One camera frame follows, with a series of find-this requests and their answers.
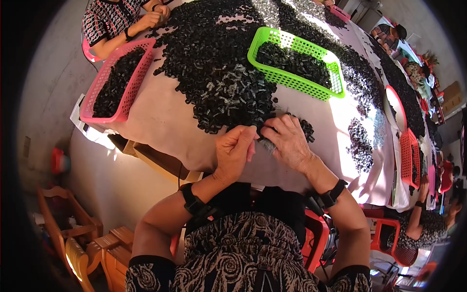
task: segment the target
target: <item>patterned blouse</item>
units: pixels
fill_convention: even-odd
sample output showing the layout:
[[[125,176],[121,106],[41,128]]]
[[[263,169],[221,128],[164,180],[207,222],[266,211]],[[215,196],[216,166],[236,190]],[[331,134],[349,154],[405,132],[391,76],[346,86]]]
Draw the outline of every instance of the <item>patterned blouse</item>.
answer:
[[[405,231],[409,226],[412,211],[413,210],[405,212],[403,216],[399,217],[401,229],[399,232],[399,239],[397,240],[398,246],[411,249],[430,249],[433,243],[447,236],[447,226],[444,222],[443,216],[436,212],[422,210],[420,215],[420,225],[423,226],[423,229],[420,238],[418,240],[414,240],[413,238],[408,237],[405,234]],[[396,230],[394,228],[392,229],[393,231],[388,238],[388,247],[392,247],[394,237],[396,235]]]
[[[141,6],[150,0],[93,0],[83,16],[83,33],[89,46],[113,39],[139,20]]]
[[[349,266],[326,285],[303,267],[294,231],[257,212],[232,214],[185,238],[185,263],[136,256],[126,274],[126,291],[370,291],[366,266]]]

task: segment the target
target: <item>table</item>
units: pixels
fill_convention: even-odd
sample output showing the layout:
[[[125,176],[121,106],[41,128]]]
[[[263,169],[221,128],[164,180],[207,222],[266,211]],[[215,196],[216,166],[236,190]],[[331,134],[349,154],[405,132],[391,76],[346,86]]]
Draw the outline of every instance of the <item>table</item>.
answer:
[[[362,42],[369,40],[357,36],[361,32],[356,32],[352,22],[349,22],[347,30],[329,27],[312,16],[309,19],[332,31],[343,43],[352,45],[364,58],[370,59],[362,46]],[[163,49],[164,47],[154,49],[153,57],[162,58]],[[176,79],[164,74],[152,74],[163,64],[164,59],[151,64],[130,109],[128,120],[106,126],[129,140],[148,144],[160,152],[178,158],[189,170],[213,171],[216,167],[216,136],[205,134],[197,128],[198,121],[192,117],[193,105],[185,104],[184,95],[174,90],[178,85]],[[354,117],[360,118],[356,110],[357,101],[350,93],[344,99],[331,98],[323,102],[278,85],[273,97],[279,99],[278,105],[284,110],[288,109],[313,126],[315,142],[309,144],[311,150],[340,179],[350,182],[349,190],[357,202],[380,206],[387,204],[394,178],[392,135],[385,137],[380,149],[374,149],[374,165],[370,173],[359,174],[346,150],[351,144],[347,129],[350,121]],[[384,122],[385,132],[391,133],[389,123],[387,120]],[[372,128],[371,119],[362,123]],[[255,147],[256,154],[252,162],[247,163],[239,181],[265,186],[277,185],[287,191],[296,192],[310,187],[303,175],[279,164],[260,144],[256,143]]]

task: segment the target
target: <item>person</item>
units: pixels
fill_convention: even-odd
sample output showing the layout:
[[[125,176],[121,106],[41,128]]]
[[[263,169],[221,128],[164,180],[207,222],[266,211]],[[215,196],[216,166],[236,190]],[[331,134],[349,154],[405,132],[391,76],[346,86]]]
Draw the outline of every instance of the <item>person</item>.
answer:
[[[313,0],[318,5],[326,5],[326,6],[331,6],[336,4],[336,0]]]
[[[464,205],[465,193],[451,203],[447,215],[443,217],[437,212],[426,210],[426,197],[428,195],[428,175],[420,180],[418,201],[412,210],[397,213],[386,209],[384,216],[397,219],[400,222],[397,246],[403,248],[430,249],[431,245],[447,236],[447,231],[460,219],[460,210]],[[394,244],[395,228],[383,225],[381,228],[381,243],[388,248]]]
[[[439,193],[447,192],[453,185],[453,181],[459,178],[460,167],[454,165],[449,160],[442,161],[438,167],[440,174]]]
[[[409,75],[412,85],[415,89],[419,85],[424,85],[424,80],[431,74],[430,68],[427,65],[420,66],[417,62],[407,62],[404,64],[404,69]]]
[[[302,173],[317,193],[341,185],[311,152],[297,118],[284,115],[269,119],[261,134],[276,145],[273,156]],[[214,173],[182,186],[141,218],[134,232],[126,291],[370,291],[369,228],[345,185],[337,191],[337,203],[328,208],[340,237],[326,284],[303,267],[299,247],[305,218],[301,195],[274,187],[268,191],[273,197],[263,196],[253,205],[245,200],[249,187],[244,193],[224,195],[232,187],[242,189],[235,182],[251,161],[257,138],[255,126],[237,126],[218,137]],[[219,196],[228,200],[224,209],[220,208],[223,216],[213,215],[213,221],[192,228],[191,218],[206,216],[192,217],[191,213],[203,213],[196,210],[204,210],[206,203],[211,205]],[[191,209],[193,200],[200,204],[195,210]],[[184,263],[175,266],[171,238],[186,223]]]
[[[141,7],[147,13],[140,18]],[[83,16],[83,33],[102,60],[139,32],[153,28],[170,16],[162,0],[92,0]]]
[[[376,41],[382,46],[388,55],[392,54],[397,48],[399,41],[404,42],[407,37],[407,31],[405,28],[397,24],[396,27],[392,27],[388,24],[380,24],[371,31],[371,35]]]

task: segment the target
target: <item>plastic basket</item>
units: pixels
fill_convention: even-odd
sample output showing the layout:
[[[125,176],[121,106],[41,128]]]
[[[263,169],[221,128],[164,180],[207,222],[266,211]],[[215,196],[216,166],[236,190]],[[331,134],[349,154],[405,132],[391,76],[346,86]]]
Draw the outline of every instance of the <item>plastic basket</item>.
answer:
[[[329,90],[313,81],[287,71],[257,62],[256,54],[258,53],[259,47],[265,42],[278,43],[281,48],[290,47],[292,50],[311,55],[318,60],[324,61],[331,76],[331,89]],[[330,99],[331,96],[338,98],[345,97],[344,87],[342,85],[344,78],[339,59],[336,55],[293,34],[274,28],[259,28],[248,50],[248,61],[265,74],[266,80],[301,91],[319,100],[326,101]]]
[[[344,10],[340,9],[339,7],[337,7],[335,5],[331,5],[329,7],[329,10],[331,11],[332,14],[339,17],[344,22],[347,22],[347,21],[350,20],[350,14],[348,14],[347,12],[345,12]]]
[[[83,103],[81,104],[79,117],[83,122],[110,123],[113,121],[126,121],[128,119],[130,107],[133,104],[141,82],[144,79],[146,72],[148,71],[149,65],[152,63],[152,47],[155,43],[156,40],[154,38],[133,41],[116,48],[110,54],[109,58],[107,58],[107,60],[102,65],[102,68],[99,70],[99,73],[97,73],[96,78],[91,84],[91,87],[86,93]],[[131,75],[130,81],[125,88],[125,92],[123,93],[123,96],[120,100],[117,111],[110,118],[93,118],[92,115],[94,114],[94,102],[96,101],[96,97],[102,89],[102,86],[104,86],[104,83],[109,78],[110,68],[121,56],[131,52],[136,47],[143,48],[146,53],[144,53],[138,66]]]
[[[415,167],[417,169],[417,179],[412,181],[412,146],[414,146]],[[418,151],[417,138],[410,128],[401,135],[401,178],[408,185],[418,190],[420,187],[420,152]]]

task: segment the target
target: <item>swirl-patterned shirt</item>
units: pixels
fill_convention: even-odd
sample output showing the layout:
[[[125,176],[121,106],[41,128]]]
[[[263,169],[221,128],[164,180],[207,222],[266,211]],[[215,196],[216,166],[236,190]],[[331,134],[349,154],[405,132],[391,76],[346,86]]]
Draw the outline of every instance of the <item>swirl-patterned shirt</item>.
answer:
[[[370,291],[366,266],[339,271],[326,285],[303,267],[294,231],[256,212],[232,214],[185,238],[180,266],[160,256],[136,256],[126,274],[126,291]]]

